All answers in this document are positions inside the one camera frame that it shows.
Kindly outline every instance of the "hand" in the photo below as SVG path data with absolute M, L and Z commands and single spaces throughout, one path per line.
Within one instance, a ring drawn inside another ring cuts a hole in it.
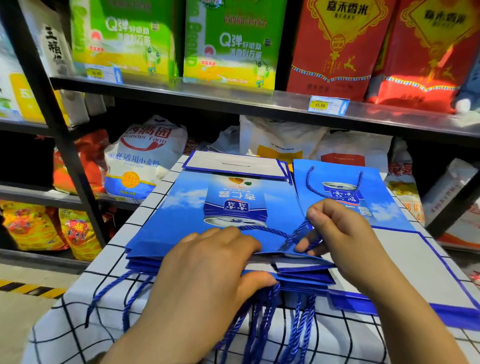
M 337 201 L 324 199 L 310 206 L 307 218 L 314 230 L 295 249 L 304 252 L 320 234 L 324 243 L 307 254 L 320 256 L 330 252 L 340 274 L 370 299 L 381 295 L 382 289 L 392 286 L 395 280 L 405 279 L 360 214 Z
M 142 316 L 124 335 L 130 343 L 138 340 L 131 347 L 138 350 L 141 341 L 148 348 L 140 351 L 153 351 L 146 355 L 161 357 L 163 363 L 199 362 L 223 338 L 240 306 L 257 290 L 277 283 L 267 272 L 241 276 L 261 248 L 234 227 L 183 238 L 163 259 Z M 137 356 L 133 362 L 149 361 Z

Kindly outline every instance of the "can image on bag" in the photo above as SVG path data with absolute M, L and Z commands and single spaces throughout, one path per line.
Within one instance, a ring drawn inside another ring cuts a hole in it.
M 347 207 L 356 210 L 360 215 L 365 217 L 369 223 L 375 222 L 373 213 L 367 207 L 365 199 L 360 191 L 356 191 L 357 186 L 343 182 L 323 182 L 325 192 L 329 193 L 332 198 L 338 202 L 342 202 Z
M 204 221 L 222 228 L 266 226 L 267 209 L 261 180 L 212 174 L 204 204 Z

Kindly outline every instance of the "red package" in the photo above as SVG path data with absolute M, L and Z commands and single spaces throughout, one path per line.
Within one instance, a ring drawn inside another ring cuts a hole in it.
M 304 0 L 287 91 L 363 101 L 395 0 Z
M 104 151 L 109 144 L 105 129 L 97 130 L 75 141 L 78 156 L 94 193 L 105 192 L 103 185 L 107 165 Z M 53 186 L 62 192 L 77 193 L 57 148 L 53 152 Z
M 453 113 L 480 40 L 480 0 L 400 0 L 368 101 Z

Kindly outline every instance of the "white tablecloth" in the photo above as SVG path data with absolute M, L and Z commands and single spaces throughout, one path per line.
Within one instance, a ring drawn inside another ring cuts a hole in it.
M 24 364 L 85 364 L 98 353 L 107 351 L 122 334 L 123 309 L 146 276 L 130 276 L 108 291 L 91 315 L 89 327 L 85 328 L 87 307 L 96 293 L 127 271 L 123 247 L 159 207 L 181 171 L 185 159 L 186 156 L 183 156 L 179 160 L 88 269 L 32 328 L 23 358 Z M 403 208 L 402 211 L 409 220 L 413 219 L 406 209 Z M 434 244 L 444 257 L 448 257 L 419 223 L 413 225 L 429 237 L 430 243 Z M 470 289 L 475 287 L 460 269 L 454 272 L 463 284 L 472 285 Z M 148 293 L 149 288 L 133 303 L 131 324 L 142 312 Z M 281 299 L 281 305 L 273 317 L 262 364 L 277 363 L 282 349 L 288 343 L 294 314 L 291 308 L 295 307 L 296 297 L 281 294 Z M 317 298 L 315 310 L 316 320 L 312 328 L 306 364 L 390 363 L 378 317 L 336 310 L 330 307 L 324 297 Z M 250 318 L 248 316 L 245 319 L 236 335 L 229 349 L 227 363 L 241 362 Z M 449 330 L 470 362 L 480 363 L 480 332 L 458 328 Z M 217 364 L 221 356 L 222 351 L 214 351 L 209 353 L 206 359 Z

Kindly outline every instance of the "blue sky print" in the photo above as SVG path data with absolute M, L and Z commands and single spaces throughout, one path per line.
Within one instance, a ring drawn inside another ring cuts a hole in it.
M 257 224 L 291 234 L 303 221 L 295 187 L 286 180 L 184 170 L 161 208 L 129 243 L 136 245 L 129 257 L 161 258 L 184 236 L 214 227 Z M 285 244 L 285 238 L 271 232 L 244 233 L 262 243 L 262 253 L 279 252 Z M 294 253 L 293 248 L 285 252 Z
M 351 202 L 344 198 L 344 204 L 363 215 L 370 225 L 415 231 L 390 196 L 379 171 L 368 167 L 295 159 L 293 162 L 295 185 L 300 207 L 304 213 L 315 202 L 324 199 L 307 188 L 307 173 L 312 166 L 315 169 L 310 177 L 310 185 L 318 192 L 328 196 L 332 193 L 341 197 L 355 194 L 350 198 Z M 355 193 L 361 171 L 363 179 L 360 189 Z

